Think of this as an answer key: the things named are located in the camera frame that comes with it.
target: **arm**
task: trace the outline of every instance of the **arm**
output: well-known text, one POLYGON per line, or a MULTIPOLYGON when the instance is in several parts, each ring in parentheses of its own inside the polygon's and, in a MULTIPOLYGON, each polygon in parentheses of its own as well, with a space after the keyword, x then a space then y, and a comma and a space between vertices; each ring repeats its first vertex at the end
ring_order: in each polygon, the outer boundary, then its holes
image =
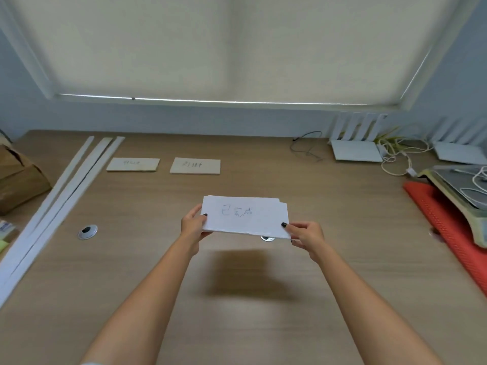
POLYGON ((179 287, 199 241, 205 215, 201 204, 181 220, 181 235, 162 259, 108 319, 81 363, 103 365, 155 364, 179 287))
POLYGON ((308 251, 332 289, 366 365, 442 362, 406 321, 325 242, 318 223, 283 227, 294 246, 308 251))

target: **hand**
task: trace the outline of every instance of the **hand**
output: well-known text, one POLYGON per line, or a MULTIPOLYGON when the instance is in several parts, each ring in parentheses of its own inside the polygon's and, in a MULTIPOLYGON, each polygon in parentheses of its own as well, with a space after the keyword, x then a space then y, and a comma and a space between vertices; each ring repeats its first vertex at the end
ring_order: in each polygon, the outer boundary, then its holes
POLYGON ((206 221, 206 214, 196 216, 201 210, 201 204, 193 207, 184 218, 181 219, 181 234, 178 240, 186 241, 190 244, 190 252, 196 255, 200 249, 199 242, 213 232, 203 232, 203 224, 206 221))
POLYGON ((321 226, 315 221, 295 221, 283 223, 283 227, 291 235, 293 246, 306 250, 309 257, 317 263, 317 251, 320 246, 326 245, 321 226))

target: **wooden table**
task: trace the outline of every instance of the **wooden table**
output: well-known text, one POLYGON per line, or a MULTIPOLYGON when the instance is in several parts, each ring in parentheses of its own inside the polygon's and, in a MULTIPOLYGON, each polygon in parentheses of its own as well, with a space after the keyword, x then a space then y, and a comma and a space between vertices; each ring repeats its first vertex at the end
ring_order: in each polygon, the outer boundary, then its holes
MULTIPOLYGON (((88 135, 33 131, 16 148, 56 179, 88 135)), ((324 160, 315 162, 292 154, 284 138, 126 136, 116 156, 160 158, 158 171, 100 173, 0 311, 2 363, 76 364, 204 195, 287 202, 290 220, 319 221, 446 363, 486 362, 487 300, 447 246, 429 236, 429 223, 401 188, 403 177, 378 164, 336 162, 324 141, 314 148, 324 160), (221 175, 171 175, 176 156, 221 159, 221 175), (78 240, 92 223, 98 234, 78 240)), ((436 162, 433 154, 414 157, 417 171, 436 162)), ((41 199, 7 219, 24 226, 41 199)), ((159 363, 361 360, 307 253, 284 240, 214 233, 187 271, 159 363)))

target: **forearm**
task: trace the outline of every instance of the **forearm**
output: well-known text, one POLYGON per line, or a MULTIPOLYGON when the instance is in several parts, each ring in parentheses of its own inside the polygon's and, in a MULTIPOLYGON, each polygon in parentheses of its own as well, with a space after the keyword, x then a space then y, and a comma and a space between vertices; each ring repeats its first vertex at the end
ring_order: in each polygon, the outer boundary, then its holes
POLYGON ((329 245, 318 264, 365 364, 441 364, 424 340, 329 245))
POLYGON ((187 243, 174 242, 153 270, 101 329, 83 362, 153 364, 191 259, 187 243))

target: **roller blind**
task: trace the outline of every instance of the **roller blind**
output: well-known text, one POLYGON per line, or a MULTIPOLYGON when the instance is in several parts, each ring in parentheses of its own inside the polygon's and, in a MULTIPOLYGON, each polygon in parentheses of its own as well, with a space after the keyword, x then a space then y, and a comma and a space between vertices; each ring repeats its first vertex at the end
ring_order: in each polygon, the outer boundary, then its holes
POLYGON ((7 0, 59 93, 397 104, 459 0, 7 0))

